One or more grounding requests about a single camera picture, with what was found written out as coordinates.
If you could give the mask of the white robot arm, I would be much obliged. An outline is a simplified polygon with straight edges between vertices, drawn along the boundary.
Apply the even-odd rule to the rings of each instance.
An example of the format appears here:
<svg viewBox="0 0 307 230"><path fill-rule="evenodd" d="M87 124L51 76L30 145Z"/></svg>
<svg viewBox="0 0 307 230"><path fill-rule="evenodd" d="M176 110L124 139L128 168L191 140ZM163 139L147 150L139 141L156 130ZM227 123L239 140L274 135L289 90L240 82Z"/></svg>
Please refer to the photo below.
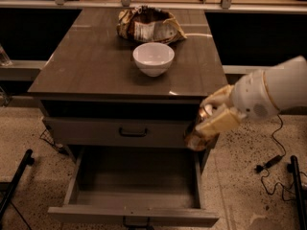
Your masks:
<svg viewBox="0 0 307 230"><path fill-rule="evenodd" d="M282 110L307 105L307 62L302 56L242 76L201 102L209 117L196 125L208 139L244 120L266 120Z"/></svg>

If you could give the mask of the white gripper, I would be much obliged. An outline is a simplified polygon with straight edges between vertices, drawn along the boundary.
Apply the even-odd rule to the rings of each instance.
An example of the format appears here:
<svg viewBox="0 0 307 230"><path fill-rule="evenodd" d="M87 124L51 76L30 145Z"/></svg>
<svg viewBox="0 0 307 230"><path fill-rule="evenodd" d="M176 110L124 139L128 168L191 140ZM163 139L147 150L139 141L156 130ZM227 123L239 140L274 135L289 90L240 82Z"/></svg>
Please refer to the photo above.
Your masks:
<svg viewBox="0 0 307 230"><path fill-rule="evenodd" d="M234 105L245 117L254 121L268 119L279 112L269 93L264 70L242 76L234 86L228 84L220 88L200 104L200 119L195 126L195 131L201 137L214 137L221 132L238 127L241 119L237 111L226 108L210 115L203 108L208 105L214 108Z"/></svg>

